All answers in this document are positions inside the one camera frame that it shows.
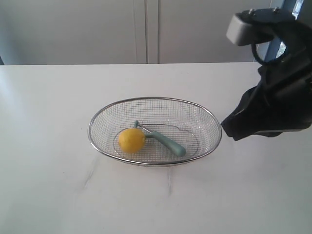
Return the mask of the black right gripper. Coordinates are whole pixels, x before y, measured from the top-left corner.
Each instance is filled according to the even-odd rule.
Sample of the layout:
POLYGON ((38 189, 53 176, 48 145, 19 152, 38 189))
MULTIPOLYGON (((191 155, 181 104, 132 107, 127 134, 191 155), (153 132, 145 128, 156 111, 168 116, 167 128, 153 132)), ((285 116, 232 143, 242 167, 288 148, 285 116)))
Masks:
POLYGON ((252 135, 277 137, 312 125, 312 59, 308 56, 262 62, 258 72, 267 104, 264 117, 255 115, 258 87, 247 90, 237 108, 221 123, 227 136, 239 141, 252 135))

